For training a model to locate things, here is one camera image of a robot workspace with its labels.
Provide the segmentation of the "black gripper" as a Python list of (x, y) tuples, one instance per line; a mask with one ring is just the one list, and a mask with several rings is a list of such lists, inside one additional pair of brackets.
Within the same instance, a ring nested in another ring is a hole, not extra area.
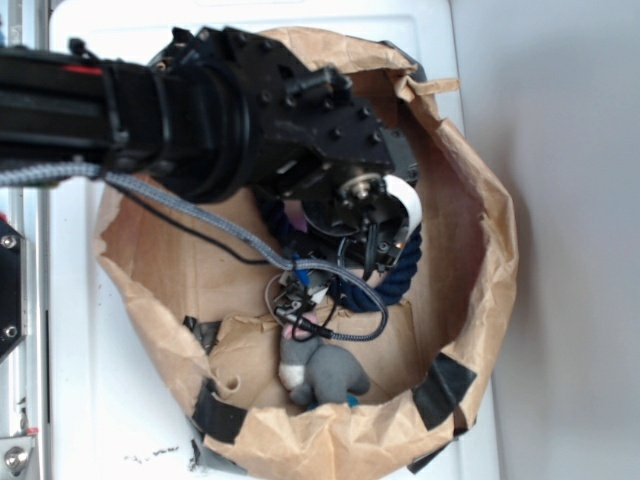
[(293, 259), (322, 259), (358, 269), (362, 288), (328, 271), (300, 268), (280, 279), (279, 320), (304, 320), (324, 299), (356, 313), (398, 303), (421, 257), (422, 207), (417, 171), (330, 174), (297, 167), (267, 178), (267, 225)]

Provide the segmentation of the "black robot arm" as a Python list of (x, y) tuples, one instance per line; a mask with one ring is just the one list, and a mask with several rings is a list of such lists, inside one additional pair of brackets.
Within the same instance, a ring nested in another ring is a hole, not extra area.
[(281, 42), (242, 30), (175, 29), (148, 65), (1, 52), (1, 183), (102, 179), (150, 212), (197, 216), (251, 189), (276, 253), (218, 217), (256, 263), (287, 274), (283, 314), (324, 294), (355, 312), (396, 304), (420, 256), (417, 165), (351, 79), (309, 68)]

